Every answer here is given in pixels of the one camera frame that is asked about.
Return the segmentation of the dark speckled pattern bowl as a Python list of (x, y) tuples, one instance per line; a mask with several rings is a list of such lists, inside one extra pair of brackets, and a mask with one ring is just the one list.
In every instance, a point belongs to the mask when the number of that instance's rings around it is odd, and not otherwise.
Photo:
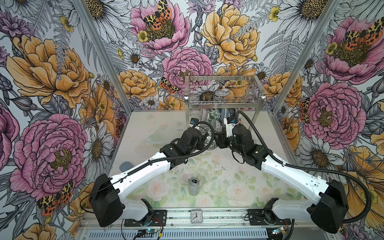
[[(210, 129), (208, 126), (206, 126), (206, 125), (202, 125), (202, 126), (200, 126), (200, 127), (199, 127), (199, 130), (200, 130), (200, 132), (201, 132), (201, 134), (202, 134), (203, 136), (207, 136), (207, 137), (205, 138), (205, 142), (204, 142), (204, 145), (203, 145), (203, 147), (206, 147), (206, 146), (209, 144), (209, 142), (211, 141), (211, 139), (212, 139), (212, 131), (211, 131), (211, 129)], [(208, 151), (213, 151), (213, 150), (215, 150), (217, 147), (218, 147), (218, 146), (217, 146), (217, 144), (216, 144), (216, 141), (214, 140), (214, 141), (212, 142), (212, 144), (208, 147)]]

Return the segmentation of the dark grey petal bowl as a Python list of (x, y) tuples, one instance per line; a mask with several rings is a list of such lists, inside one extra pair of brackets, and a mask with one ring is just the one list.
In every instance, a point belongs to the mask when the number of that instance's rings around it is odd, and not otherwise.
[(234, 108), (229, 109), (229, 113), (230, 113), (231, 117), (234, 117), (236, 115), (236, 109), (234, 109)]

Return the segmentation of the green leaf pattern bowl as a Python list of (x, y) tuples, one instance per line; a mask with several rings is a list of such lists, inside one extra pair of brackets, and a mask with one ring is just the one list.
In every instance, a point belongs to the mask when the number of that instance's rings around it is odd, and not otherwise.
[(209, 109), (208, 113), (210, 120), (219, 120), (221, 117), (221, 112), (219, 109)]

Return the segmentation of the blue floral bowl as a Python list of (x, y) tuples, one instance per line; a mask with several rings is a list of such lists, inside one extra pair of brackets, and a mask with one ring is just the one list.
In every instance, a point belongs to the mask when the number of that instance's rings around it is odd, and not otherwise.
[(226, 118), (229, 117), (230, 115), (231, 115), (231, 114), (230, 114), (230, 112), (229, 112), (228, 109), (220, 109), (220, 118), (219, 118), (219, 120), (220, 120), (221, 122), (223, 122), (224, 119), (226, 119)]

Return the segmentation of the green geometric pattern bowl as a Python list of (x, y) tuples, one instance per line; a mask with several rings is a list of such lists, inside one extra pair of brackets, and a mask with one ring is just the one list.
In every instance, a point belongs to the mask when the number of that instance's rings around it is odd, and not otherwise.
[(214, 119), (211, 121), (211, 124), (215, 129), (215, 133), (221, 133), (222, 132), (223, 127), (222, 127), (222, 124), (220, 123), (220, 121)]

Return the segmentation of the purple glass bowl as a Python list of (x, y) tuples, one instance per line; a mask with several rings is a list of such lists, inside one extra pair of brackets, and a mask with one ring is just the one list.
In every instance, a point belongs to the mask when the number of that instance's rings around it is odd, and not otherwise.
[(209, 112), (207, 109), (200, 109), (200, 120), (206, 122), (209, 119)]

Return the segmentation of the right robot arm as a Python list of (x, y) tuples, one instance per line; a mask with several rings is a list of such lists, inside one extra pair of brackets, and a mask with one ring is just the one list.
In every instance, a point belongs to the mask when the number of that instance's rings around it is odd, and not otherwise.
[(243, 125), (230, 124), (226, 134), (215, 137), (219, 148), (229, 148), (241, 155), (243, 161), (288, 184), (306, 200), (285, 201), (271, 198), (259, 218), (268, 224), (278, 220), (302, 220), (312, 222), (330, 234), (336, 234), (343, 224), (349, 206), (343, 185), (328, 182), (302, 170), (289, 167), (288, 162), (272, 153), (265, 145), (254, 142), (251, 132)]

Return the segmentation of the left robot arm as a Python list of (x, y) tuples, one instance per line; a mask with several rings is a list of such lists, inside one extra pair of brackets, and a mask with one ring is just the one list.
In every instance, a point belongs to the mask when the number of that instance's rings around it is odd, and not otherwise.
[(178, 139), (163, 146), (145, 162), (123, 173), (108, 177), (102, 174), (95, 180), (89, 203), (100, 227), (117, 220), (132, 220), (141, 226), (149, 225), (154, 217), (153, 207), (145, 199), (130, 200), (128, 195), (152, 178), (165, 173), (188, 159), (206, 151), (214, 137), (188, 128)]

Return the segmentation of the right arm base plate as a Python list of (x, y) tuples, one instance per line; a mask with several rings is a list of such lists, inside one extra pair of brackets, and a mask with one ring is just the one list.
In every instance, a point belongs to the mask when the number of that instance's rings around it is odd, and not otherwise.
[(291, 224), (290, 219), (279, 219), (272, 211), (264, 209), (248, 209), (247, 218), (251, 226), (288, 226)]

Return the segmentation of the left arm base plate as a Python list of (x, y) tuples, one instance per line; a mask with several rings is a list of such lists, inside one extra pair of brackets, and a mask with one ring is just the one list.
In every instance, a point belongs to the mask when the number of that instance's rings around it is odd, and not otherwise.
[(164, 227), (167, 222), (167, 210), (152, 210), (142, 220), (127, 219), (125, 227)]

